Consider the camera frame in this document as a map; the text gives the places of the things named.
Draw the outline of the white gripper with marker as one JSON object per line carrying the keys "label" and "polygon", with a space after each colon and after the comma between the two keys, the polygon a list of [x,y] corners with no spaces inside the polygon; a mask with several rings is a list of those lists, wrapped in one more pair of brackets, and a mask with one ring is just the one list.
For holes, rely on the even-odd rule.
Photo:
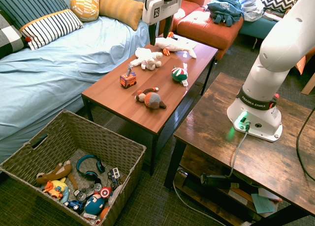
{"label": "white gripper with marker", "polygon": [[168,37],[173,15],[178,12],[182,0],[143,0],[142,20],[149,25],[150,44],[155,45],[157,22],[165,19],[163,36]]}

